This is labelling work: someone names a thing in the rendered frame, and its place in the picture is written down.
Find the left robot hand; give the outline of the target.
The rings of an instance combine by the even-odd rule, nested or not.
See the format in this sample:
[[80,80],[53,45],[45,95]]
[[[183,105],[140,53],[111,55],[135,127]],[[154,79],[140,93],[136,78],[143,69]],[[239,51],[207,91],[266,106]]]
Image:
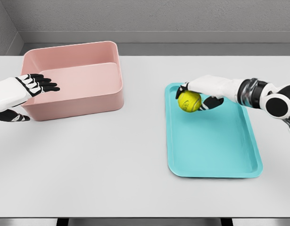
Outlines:
[[0,121],[29,121],[29,116],[17,113],[11,108],[50,91],[60,91],[60,88],[42,74],[24,74],[0,81]]

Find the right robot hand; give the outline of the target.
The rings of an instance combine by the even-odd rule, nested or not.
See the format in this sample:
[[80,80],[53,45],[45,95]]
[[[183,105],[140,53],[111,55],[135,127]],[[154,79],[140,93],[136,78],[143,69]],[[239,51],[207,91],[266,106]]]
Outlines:
[[205,75],[193,81],[182,84],[178,88],[175,98],[178,99],[179,96],[185,91],[193,91],[210,95],[210,97],[208,97],[200,105],[199,111],[210,110],[223,104],[224,98],[223,92],[221,91],[221,85],[224,85],[224,82],[225,78]]

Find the yellow tennis ball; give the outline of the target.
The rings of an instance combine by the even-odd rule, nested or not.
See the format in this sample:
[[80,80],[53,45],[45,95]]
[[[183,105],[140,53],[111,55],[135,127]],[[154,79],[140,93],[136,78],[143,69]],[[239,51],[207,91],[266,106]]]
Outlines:
[[201,95],[193,91],[185,91],[178,97],[178,106],[185,112],[195,112],[201,106]]

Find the blue rectangular tray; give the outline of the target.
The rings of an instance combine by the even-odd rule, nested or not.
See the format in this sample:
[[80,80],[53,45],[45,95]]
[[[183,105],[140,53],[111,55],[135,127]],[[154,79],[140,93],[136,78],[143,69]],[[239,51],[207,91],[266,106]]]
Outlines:
[[256,178],[263,164],[248,111],[228,99],[217,108],[187,113],[165,89],[169,169],[188,178]]

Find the pink rectangular basket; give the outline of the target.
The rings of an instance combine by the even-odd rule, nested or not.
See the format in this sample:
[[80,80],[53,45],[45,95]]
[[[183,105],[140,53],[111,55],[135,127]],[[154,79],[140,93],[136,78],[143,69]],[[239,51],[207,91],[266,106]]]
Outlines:
[[32,49],[24,54],[21,73],[42,74],[60,88],[21,105],[35,121],[114,111],[124,105],[119,53],[112,41]]

